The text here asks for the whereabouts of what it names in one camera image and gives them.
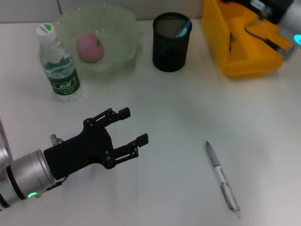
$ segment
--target pink toy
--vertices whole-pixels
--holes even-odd
[[[103,57],[103,44],[91,33],[80,36],[76,42],[77,53],[83,61],[95,62]]]

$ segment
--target water bottle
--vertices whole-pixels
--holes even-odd
[[[82,87],[70,52],[56,37],[53,25],[40,24],[36,32],[40,61],[55,95],[63,102],[78,99]]]

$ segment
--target silver pen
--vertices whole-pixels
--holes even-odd
[[[211,162],[211,164],[216,172],[216,175],[221,183],[222,194],[225,197],[228,208],[235,213],[235,215],[238,219],[240,219],[239,205],[238,205],[238,203],[235,199],[235,196],[229,186],[229,183],[224,174],[224,171],[222,170],[221,165],[217,160],[214,150],[208,141],[206,141],[206,150],[207,150],[208,156],[210,158],[210,162]]]

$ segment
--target bowl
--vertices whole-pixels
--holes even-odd
[[[135,57],[143,33],[133,13],[110,4],[88,4],[65,12],[54,21],[58,38],[72,54],[76,67],[105,72],[122,67]],[[103,58],[89,63],[80,60],[76,42],[85,33],[95,34],[104,47]]]

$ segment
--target yellow container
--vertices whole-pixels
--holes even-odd
[[[258,17],[246,7],[221,0],[204,0],[203,28],[220,70],[231,79],[245,79],[273,71],[282,63],[282,56],[244,30]],[[249,31],[274,41],[284,49],[290,42],[277,34],[277,26],[269,21],[250,27]],[[230,33],[235,37],[230,44]]]

